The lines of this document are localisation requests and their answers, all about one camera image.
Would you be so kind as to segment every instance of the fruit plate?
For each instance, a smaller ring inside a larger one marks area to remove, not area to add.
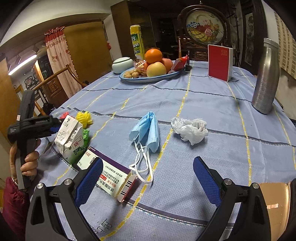
[[[170,73],[170,74],[164,74],[164,75],[155,76],[155,77],[139,77],[136,79],[124,78],[123,75],[126,71],[122,72],[120,74],[119,78],[121,78],[122,80],[126,80],[128,82],[131,82],[131,83],[151,83],[151,82],[158,82],[158,81],[165,80],[165,79],[171,79],[171,78],[177,76],[178,74],[180,74],[182,72],[182,69],[179,71]]]

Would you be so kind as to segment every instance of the metal screw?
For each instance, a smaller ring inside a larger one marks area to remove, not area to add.
[[[38,189],[43,188],[43,183],[38,183],[37,188],[38,188]]]
[[[226,179],[224,180],[224,183],[225,183],[226,185],[231,185],[231,184],[232,184],[232,181],[231,181],[230,179],[226,178]]]
[[[253,188],[258,189],[259,188],[259,184],[258,183],[253,183],[252,184]]]
[[[66,179],[65,181],[64,181],[64,184],[65,185],[70,185],[72,183],[72,180],[71,179]]]

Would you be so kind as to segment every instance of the mask ear loop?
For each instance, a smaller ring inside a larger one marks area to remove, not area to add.
[[[134,141],[134,144],[135,144],[135,147],[136,147],[136,150],[137,150],[137,155],[136,155],[136,158],[135,158],[135,163],[134,164],[132,164],[132,165],[129,165],[129,168],[131,169],[131,170],[134,170],[135,172],[136,172],[136,174],[137,174],[137,176],[138,176],[138,178],[142,181],[142,182],[144,182],[144,183],[146,183],[146,184],[149,184],[149,183],[151,183],[152,181],[153,181],[153,171],[152,171],[152,166],[151,166],[151,162],[150,162],[150,154],[149,154],[149,149],[147,149],[147,147],[146,146],[142,146],[142,144],[140,143],[140,149],[138,149],[138,146],[137,146],[137,144],[136,144],[136,142]],[[146,160],[146,166],[147,166],[147,168],[145,169],[145,170],[139,170],[138,171],[138,169],[137,169],[137,164],[138,164],[138,162],[139,162],[139,160],[140,160],[140,157],[141,157],[141,153],[140,153],[140,151],[142,152],[142,154],[143,154],[143,156],[144,156],[144,158],[145,158],[145,160]],[[147,171],[149,169],[149,172],[150,172],[150,181],[146,181],[146,180],[144,180],[141,176],[140,176],[140,172],[145,172],[145,171]]]

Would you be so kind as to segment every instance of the sleeve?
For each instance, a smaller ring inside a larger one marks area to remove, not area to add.
[[[20,191],[12,178],[8,177],[6,179],[3,200],[2,215],[4,220],[18,236],[19,240],[24,241],[27,214],[30,205],[28,193]]]

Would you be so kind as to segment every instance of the crumpled plastic bag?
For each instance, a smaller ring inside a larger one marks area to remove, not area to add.
[[[174,117],[170,125],[175,133],[181,135],[181,140],[190,141],[191,145],[201,142],[208,134],[207,123],[202,119],[186,120]]]

